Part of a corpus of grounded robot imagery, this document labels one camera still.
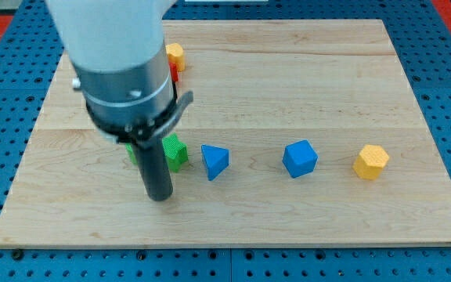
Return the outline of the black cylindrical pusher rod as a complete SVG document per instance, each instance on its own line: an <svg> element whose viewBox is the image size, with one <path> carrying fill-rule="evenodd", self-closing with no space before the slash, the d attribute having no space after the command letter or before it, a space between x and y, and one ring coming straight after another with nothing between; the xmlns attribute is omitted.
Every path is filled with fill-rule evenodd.
<svg viewBox="0 0 451 282"><path fill-rule="evenodd" d="M173 193L173 185L163 143L158 140L149 148L133 143L132 150L148 197L153 201L167 200Z"/></svg>

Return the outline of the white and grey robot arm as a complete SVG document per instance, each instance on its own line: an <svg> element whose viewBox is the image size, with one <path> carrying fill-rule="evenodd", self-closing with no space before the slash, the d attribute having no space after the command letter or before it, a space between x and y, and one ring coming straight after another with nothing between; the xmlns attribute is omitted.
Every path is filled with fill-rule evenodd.
<svg viewBox="0 0 451 282"><path fill-rule="evenodd" d="M146 192L164 201L173 185L162 139L193 102L178 95L164 43L171 1L46 0L93 124L128 143Z"/></svg>

